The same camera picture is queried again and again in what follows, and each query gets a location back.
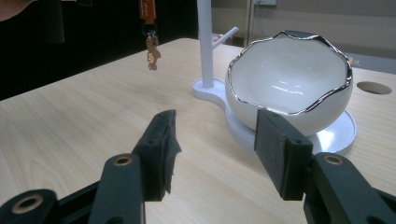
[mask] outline wavy rim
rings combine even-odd
[[[277,111],[277,110],[275,110],[275,109],[272,109],[272,108],[269,108],[269,107],[266,107],[266,106],[263,106],[263,105],[252,104],[252,103],[249,103],[249,102],[247,102],[247,101],[244,101],[244,100],[240,99],[240,98],[235,94],[235,92],[234,92],[234,90],[233,90],[233,85],[232,85],[232,82],[231,82],[231,70],[233,69],[233,65],[234,65],[234,64],[235,64],[235,63],[247,52],[247,50],[248,50],[249,48],[251,48],[254,44],[257,44],[257,43],[261,43],[261,42],[264,42],[264,41],[268,41],[268,40],[275,39],[275,38],[279,37],[280,35],[285,35],[285,36],[287,36],[287,37],[289,37],[289,38],[298,39],[298,40],[316,40],[316,41],[319,41],[319,42],[323,43],[325,46],[327,46],[329,49],[331,49],[331,50],[334,51],[335,53],[338,53],[338,54],[340,54],[341,56],[343,56],[343,57],[345,58],[345,60],[346,60],[346,82],[344,83],[344,85],[342,85],[342,86],[340,86],[340,87],[338,87],[338,88],[332,89],[332,90],[330,90],[330,91],[327,91],[327,92],[324,93],[322,96],[320,96],[312,105],[310,105],[309,107],[307,107],[307,108],[305,108],[305,109],[303,109],[303,110],[300,110],[300,111],[298,111],[298,112],[286,113],[286,112],[282,112],[282,111]],[[350,84],[352,83],[352,67],[351,67],[351,65],[350,65],[350,63],[349,63],[349,60],[348,60],[347,56],[346,56],[343,52],[341,52],[341,50],[339,50],[338,48],[336,48],[334,45],[332,45],[329,41],[327,41],[327,40],[326,40],[325,38],[323,38],[322,36],[320,36],[320,35],[313,35],[313,34],[309,34],[309,33],[298,32],[298,31],[282,31],[282,32],[280,32],[279,34],[277,34],[277,35],[275,35],[275,36],[273,36],[273,37],[258,39],[258,40],[255,40],[255,41],[251,42],[245,49],[242,50],[241,53],[239,53],[238,56],[236,56],[236,57],[230,62],[230,65],[228,66],[228,71],[227,71],[227,78],[228,78],[228,82],[229,82],[228,85],[230,86],[230,89],[231,89],[231,93],[233,94],[233,97],[234,97],[237,101],[239,101],[239,102],[241,102],[241,103],[248,104],[248,105],[255,105],[255,106],[257,106],[258,108],[266,109],[266,110],[275,112],[275,113],[277,113],[277,114],[283,114],[283,115],[300,115],[300,114],[308,113],[309,111],[312,111],[313,109],[315,109],[318,105],[320,105],[323,101],[325,101],[325,100],[326,100],[327,98],[329,98],[330,96],[336,94],[336,93],[339,92],[339,91],[343,91],[344,89],[348,88],[348,87],[350,86]]]

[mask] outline gray wall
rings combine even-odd
[[[394,0],[277,0],[252,13],[248,41],[297,30],[322,35],[344,52],[396,59]]]

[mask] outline wall outlet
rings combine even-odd
[[[277,0],[254,0],[256,5],[259,6],[276,6]]]

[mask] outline white stand base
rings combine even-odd
[[[240,121],[228,105],[224,82],[214,79],[212,88],[204,88],[203,81],[197,80],[192,86],[193,95],[201,100],[215,103],[224,109],[227,127],[233,138],[248,151],[254,151],[255,131]],[[345,155],[351,148],[357,133],[356,123],[345,111],[333,124],[307,138],[314,145],[313,153],[332,152]]]

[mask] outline table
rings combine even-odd
[[[61,199],[90,185],[107,159],[132,151],[155,114],[175,109],[183,152],[172,193],[146,203],[148,223],[306,223],[303,203],[283,202],[257,156],[233,140],[224,111],[192,96],[199,41],[158,49],[156,72],[140,52],[0,102],[0,204],[29,189],[52,189]],[[241,50],[214,50],[216,78]],[[347,110],[358,135],[346,157],[374,187],[396,195],[396,76],[353,70]],[[362,81],[394,91],[362,91]]]

